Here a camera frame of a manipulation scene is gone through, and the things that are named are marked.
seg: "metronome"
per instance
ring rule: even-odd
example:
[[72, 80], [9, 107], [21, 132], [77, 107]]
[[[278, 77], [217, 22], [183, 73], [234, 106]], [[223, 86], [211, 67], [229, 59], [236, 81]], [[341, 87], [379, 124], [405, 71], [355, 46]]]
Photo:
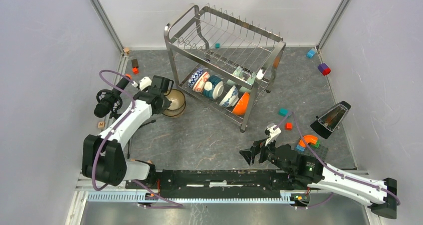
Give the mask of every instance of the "metronome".
[[322, 116], [317, 117], [317, 120], [310, 127], [318, 135], [327, 139], [338, 128], [350, 109], [351, 105], [349, 103], [341, 101], [326, 111]]

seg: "blue and white bowl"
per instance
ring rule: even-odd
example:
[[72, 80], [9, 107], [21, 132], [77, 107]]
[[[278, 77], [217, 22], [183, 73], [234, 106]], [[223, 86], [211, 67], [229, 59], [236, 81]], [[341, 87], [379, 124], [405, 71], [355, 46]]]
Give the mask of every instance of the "blue and white bowl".
[[220, 106], [223, 108], [232, 107], [238, 102], [238, 89], [234, 86], [229, 90], [223, 100], [220, 102]]
[[198, 79], [204, 74], [204, 70], [198, 68], [188, 79], [188, 87], [193, 88], [194, 85], [197, 83]]

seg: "wooden block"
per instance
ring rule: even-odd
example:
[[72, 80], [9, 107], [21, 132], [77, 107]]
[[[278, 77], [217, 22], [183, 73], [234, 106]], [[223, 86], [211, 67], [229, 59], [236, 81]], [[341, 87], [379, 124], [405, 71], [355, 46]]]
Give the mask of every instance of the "wooden block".
[[123, 48], [123, 52], [128, 55], [129, 54], [129, 48]]
[[98, 122], [97, 128], [104, 129], [104, 125], [106, 125], [106, 122]]

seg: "metal frame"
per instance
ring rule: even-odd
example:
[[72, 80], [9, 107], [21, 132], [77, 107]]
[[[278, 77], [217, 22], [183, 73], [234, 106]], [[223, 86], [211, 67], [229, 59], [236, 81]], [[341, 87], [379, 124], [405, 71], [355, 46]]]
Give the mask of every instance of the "metal frame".
[[316, 49], [322, 49], [322, 47], [325, 45], [326, 41], [328, 40], [330, 34], [332, 33], [334, 27], [339, 21], [339, 18], [344, 13], [345, 8], [347, 7], [350, 0], [341, 0], [341, 3], [339, 3], [338, 8], [335, 11], [335, 14], [333, 15], [332, 19], [330, 20], [328, 27], [326, 28], [325, 32], [323, 33], [322, 38], [320, 39], [319, 43], [317, 43]]
[[119, 52], [123, 52], [123, 45], [120, 42], [120, 39], [115, 31], [115, 29], [112, 26], [112, 23], [110, 23], [109, 18], [106, 15], [106, 12], [103, 9], [103, 6], [101, 6], [101, 3], [99, 0], [90, 0], [92, 5], [94, 6], [95, 11], [97, 12], [98, 16], [100, 17], [100, 20], [103, 22], [104, 27], [106, 27], [107, 32], [112, 37], [113, 42], [115, 43], [116, 48]]
[[[172, 29], [172, 27], [175, 24], [177, 24], [179, 21], [181, 21], [181, 19], [183, 19], [193, 9], [194, 9], [194, 17], [192, 17], [189, 20], [188, 23], [183, 25], [183, 27], [178, 32], [176, 32], [175, 35], [172, 36], [172, 38], [170, 38], [169, 34], [170, 34], [170, 30]], [[213, 15], [213, 16], [216, 17], [216, 23], [217, 23], [218, 20], [221, 21], [220, 27], [215, 26], [216, 24], [211, 24], [211, 23], [208, 23], [207, 21], [205, 21], [204, 19], [201, 19], [202, 16], [205, 15], [205, 13], [210, 14], [210, 20], [211, 20], [211, 16]], [[256, 34], [258, 34], [257, 37], [260, 36], [260, 41], [261, 41], [261, 38], [264, 37], [264, 39], [266, 39], [266, 46], [263, 46], [264, 47], [263, 48], [263, 47], [260, 46], [260, 43], [254, 44], [252, 41], [247, 41], [246, 39], [240, 38], [237, 35], [233, 35], [233, 32], [228, 32], [226, 30], [221, 29], [223, 21], [225, 21], [225, 23], [227, 23], [228, 28], [229, 28], [229, 23], [230, 23], [231, 26], [233, 25], [234, 31], [235, 31], [235, 27], [239, 26], [240, 34], [241, 34], [241, 31], [244, 28], [244, 30], [246, 31], [245, 37], [247, 37], [248, 32], [251, 31], [250, 35], [253, 33], [253, 35], [252, 35], [253, 39], [252, 40], [254, 40], [254, 36]], [[229, 56], [229, 58], [224, 57], [223, 54], [226, 53], [227, 49], [225, 50], [225, 52], [222, 55], [219, 54], [219, 51], [218, 51], [219, 49], [217, 49], [216, 52], [211, 51], [209, 41], [204, 37], [207, 33], [205, 33], [204, 35], [202, 34], [202, 32], [203, 32], [202, 31], [202, 25], [201, 25], [202, 23], [206, 24], [205, 26], [203, 26], [203, 29], [204, 29], [204, 27], [207, 27], [207, 26], [211, 27], [210, 30], [207, 33], [209, 33], [211, 31], [211, 29], [214, 27], [215, 29], [217, 29], [216, 32], [221, 30], [221, 31], [223, 31], [222, 35], [224, 35], [225, 33], [226, 33], [226, 35], [229, 35], [228, 38], [233, 36], [233, 37], [235, 37], [235, 40], [240, 39], [241, 43], [238, 45], [238, 47], [236, 49], [238, 49], [240, 47], [243, 48], [241, 46], [242, 43], [247, 42], [248, 46], [250, 46], [251, 44], [254, 45], [254, 47], [253, 47], [254, 50], [256, 48], [260, 48], [261, 50], [267, 51], [268, 56], [265, 58], [265, 61], [263, 62], [263, 64], [261, 64], [261, 66], [258, 68], [258, 70], [255, 71], [253, 68], [251, 68], [252, 65], [249, 68], [246, 68], [246, 67], [243, 66], [245, 62], [240, 64], [240, 63], [237, 63], [236, 60], [232, 61], [231, 56], [233, 55], [233, 53]], [[191, 32], [189, 32], [188, 35], [186, 35], [185, 33], [193, 25], [195, 25], [194, 29]], [[168, 23], [165, 26], [164, 38], [165, 38], [165, 42], [166, 42], [166, 48], [167, 48], [167, 52], [168, 52], [168, 56], [169, 56], [169, 60], [170, 60], [170, 65], [171, 65], [171, 68], [172, 68], [172, 72], [173, 72], [173, 76], [174, 76], [175, 84], [176, 84], [177, 88], [186, 92], [190, 96], [209, 104], [212, 108], [216, 109], [217, 111], [219, 111], [222, 114], [226, 115], [227, 117], [231, 118], [233, 121], [240, 124], [240, 130], [241, 130], [241, 132], [244, 132], [246, 127], [247, 127], [248, 119], [250, 117], [251, 110], [252, 110], [253, 106], [256, 104], [256, 102], [258, 101], [260, 96], [263, 95], [264, 91], [266, 91], [267, 93], [270, 93], [271, 90], [272, 90], [273, 82], [276, 78], [276, 70], [279, 66], [279, 62], [280, 62], [280, 59], [282, 57], [283, 50], [286, 46], [286, 43], [283, 41], [283, 39], [280, 36], [278, 36], [278, 35], [276, 35], [272, 32], [269, 32], [265, 29], [261, 29], [257, 26], [254, 26], [253, 23], [247, 23], [246, 20], [244, 20], [244, 21], [240, 20], [239, 17], [235, 18], [235, 17], [232, 16], [232, 14], [228, 15], [226, 13], [226, 11], [222, 12], [222, 9], [217, 10], [214, 6], [210, 7], [209, 5], [206, 5], [205, 7], [203, 7], [200, 10], [198, 5], [196, 5], [196, 4], [190, 4], [189, 8], [181, 16], [179, 16], [176, 20]], [[272, 51], [267, 50], [267, 41], [269, 39], [274, 41]], [[177, 65], [176, 65], [176, 62], [175, 62], [174, 51], [183, 55], [183, 56], [185, 56], [185, 57], [187, 57], [187, 58], [189, 58], [189, 59], [191, 59], [192, 61], [195, 61], [196, 63], [198, 63], [197, 67], [195, 67], [188, 74], [188, 76], [185, 79], [182, 80], [182, 82], [180, 82], [180, 79], [178, 77]], [[248, 106], [247, 106], [247, 111], [246, 111], [246, 113], [243, 117], [236, 116], [236, 115], [232, 114], [232, 112], [229, 111], [228, 109], [222, 108], [217, 103], [210, 101], [209, 99], [205, 98], [201, 94], [191, 91], [190, 88], [185, 88], [186, 82], [188, 81], [190, 76], [200, 66], [204, 66], [204, 67], [210, 69], [211, 71], [223, 76], [224, 78], [230, 79], [230, 80], [234, 81], [236, 84], [251, 90], [250, 100], [249, 100]], [[241, 78], [238, 78], [238, 77], [232, 75], [232, 72], [234, 72], [235, 69], [239, 66], [243, 69], [244, 74], [252, 75], [253, 73], [256, 73], [257, 76], [256, 76], [256, 79], [253, 82], [253, 84], [248, 83], [245, 79], [241, 79]], [[270, 79], [264, 78], [264, 74], [270, 68], [270, 66], [272, 66], [271, 78]]]

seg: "small white object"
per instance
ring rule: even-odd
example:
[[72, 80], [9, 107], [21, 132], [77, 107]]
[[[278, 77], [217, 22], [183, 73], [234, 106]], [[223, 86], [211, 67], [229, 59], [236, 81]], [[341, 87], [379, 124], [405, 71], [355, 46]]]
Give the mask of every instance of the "small white object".
[[263, 72], [263, 70], [261, 69], [261, 70], [257, 73], [256, 78], [257, 78], [258, 80], [262, 80], [262, 79], [263, 79], [263, 77], [264, 77], [264, 72]]
[[145, 88], [147, 88], [150, 85], [151, 85], [151, 79], [148, 76], [142, 78], [139, 82], [140, 90], [144, 90]]
[[209, 91], [213, 89], [213, 84], [211, 82], [206, 82], [206, 84], [204, 85], [204, 90]]
[[277, 137], [279, 136], [279, 134], [282, 132], [280, 130], [280, 128], [276, 128], [276, 125], [273, 124], [273, 123], [269, 124], [267, 126], [267, 129], [269, 130], [270, 134], [269, 134], [269, 137], [266, 140], [265, 146], [267, 146], [271, 142], [275, 141], [277, 139]]

